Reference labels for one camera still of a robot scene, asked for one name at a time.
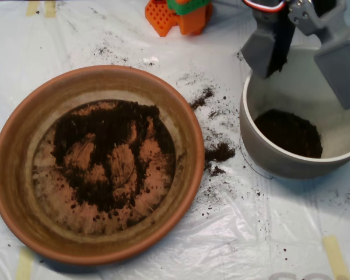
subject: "table surface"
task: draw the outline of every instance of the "table surface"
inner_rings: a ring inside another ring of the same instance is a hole
[[[225,174],[205,172],[191,208],[165,238],[122,263],[78,268],[45,260],[0,217],[0,279],[332,279],[322,243],[331,235],[350,274],[350,163],[316,180],[270,180],[240,146],[239,100],[250,70],[240,49],[256,26],[251,11],[239,0],[215,0],[201,36],[176,27],[159,38],[145,20],[145,1],[57,1],[52,18],[44,2],[26,15],[36,4],[0,1],[0,131],[49,79],[126,65],[164,79],[189,102],[212,87],[215,95],[195,110],[205,146],[227,142],[236,156],[218,164]],[[319,44],[299,32],[293,43]]]

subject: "white wire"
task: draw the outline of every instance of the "white wire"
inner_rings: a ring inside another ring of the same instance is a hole
[[[274,6],[274,7],[270,7],[270,6],[265,6],[265,5],[261,5],[258,3],[254,3],[251,2],[250,0],[243,0],[245,3],[247,3],[249,6],[256,8],[258,10],[269,10],[269,11],[274,11],[274,10],[278,10],[281,9],[284,5],[285,5],[285,0],[282,0],[281,3],[279,3],[278,5]]]

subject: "green object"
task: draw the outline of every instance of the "green object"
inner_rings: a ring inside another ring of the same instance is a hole
[[[210,0],[191,0],[186,4],[178,4],[176,0],[167,0],[169,9],[175,10],[179,16],[184,16],[210,3]]]

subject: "red wire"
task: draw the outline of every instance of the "red wire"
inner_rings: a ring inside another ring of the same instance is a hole
[[[284,7],[285,7],[285,2],[282,1],[280,4],[279,4],[279,7],[277,9],[269,9],[269,7],[267,8],[264,8],[264,7],[261,7],[263,5],[260,5],[258,4],[260,7],[257,7],[255,6],[254,4],[250,3],[250,2],[247,2],[245,0],[243,0],[244,4],[255,9],[255,10],[258,10],[258,11],[262,11],[262,12],[267,12],[267,13],[277,13],[279,11],[281,11]]]

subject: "pot rim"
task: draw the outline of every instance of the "pot rim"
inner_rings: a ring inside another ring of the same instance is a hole
[[[10,137],[8,132],[10,131],[13,120],[18,116],[20,112],[22,112],[29,105],[31,105],[31,102],[35,96],[42,94],[44,89],[52,86],[55,83],[60,82],[65,78],[67,79],[73,76],[78,76],[80,74],[94,73],[95,71],[118,71],[118,72],[126,72],[128,74],[140,75],[164,87],[168,95],[172,95],[173,97],[178,99],[183,108],[182,113],[187,116],[194,130],[194,141],[196,142],[196,147],[197,147],[195,151],[195,157],[197,158],[197,162],[195,165],[194,176],[191,179],[188,187],[188,192],[186,193],[180,206],[176,209],[175,213],[170,217],[170,219],[165,221],[165,223],[156,232],[154,232],[152,235],[150,235],[146,239],[141,240],[139,243],[133,246],[130,246],[128,248],[125,248],[121,251],[116,251],[116,252],[104,254],[101,256],[100,255],[94,255],[90,257],[81,257],[76,255],[72,256],[70,254],[67,254],[66,252],[53,251],[51,248],[46,247],[41,243],[38,243],[37,241],[33,240],[31,237],[27,235],[25,231],[22,231],[17,226],[17,223],[11,216],[11,213],[9,213],[9,211],[5,208],[3,203],[4,198],[0,194],[0,215],[4,220],[4,222],[6,223],[6,225],[8,226],[8,228],[12,231],[12,233],[27,247],[31,248],[32,250],[36,251],[42,256],[45,256],[49,259],[53,259],[63,263],[68,263],[68,264],[97,265],[97,264],[112,263],[114,261],[124,260],[126,258],[137,255],[143,252],[144,250],[148,249],[150,246],[154,245],[166,234],[168,234],[170,230],[172,230],[172,228],[178,223],[178,221],[185,215],[188,208],[191,206],[193,199],[198,191],[198,187],[202,179],[202,174],[204,172],[205,147],[204,147],[204,140],[202,137],[201,128],[194,112],[192,111],[191,107],[189,106],[187,101],[184,99],[184,97],[175,88],[173,88],[171,85],[169,85],[168,83],[166,83],[165,81],[163,81],[162,79],[158,78],[155,75],[152,75],[150,73],[147,73],[145,71],[138,70],[135,68],[131,68],[127,66],[116,66],[116,65],[101,65],[101,66],[89,66],[89,67],[79,68],[79,69],[64,73],[60,76],[57,76],[49,80],[45,84],[41,85],[40,87],[35,89],[33,92],[31,92],[15,108],[15,110],[8,118],[7,122],[5,123],[0,133],[0,155],[1,155],[1,150],[3,149],[2,147],[3,140],[6,137]]]
[[[290,49],[291,50],[309,50],[309,51],[315,52],[319,48],[297,45],[297,46],[291,47]],[[247,89],[249,88],[252,75],[253,75],[253,71],[250,71],[248,77],[245,80],[245,84],[244,84],[244,88],[243,88],[243,106],[244,106],[247,118],[249,120],[249,123],[254,128],[255,133],[257,133],[260,136],[260,138],[262,138],[272,149],[275,149],[275,150],[283,153],[284,155],[286,155],[290,158],[302,160],[302,161],[309,162],[309,163],[334,163],[334,162],[344,161],[344,160],[350,158],[350,152],[348,152],[342,156],[336,156],[336,157],[332,157],[332,158],[330,157],[328,159],[315,159],[315,158],[310,158],[310,157],[305,157],[305,156],[299,156],[299,155],[296,155],[295,153],[291,153],[291,152],[288,152],[287,150],[284,150],[283,148],[280,148],[278,145],[274,144],[266,136],[264,136],[264,134],[258,129],[256,124],[254,123],[254,120],[250,115],[249,107],[247,105]]]

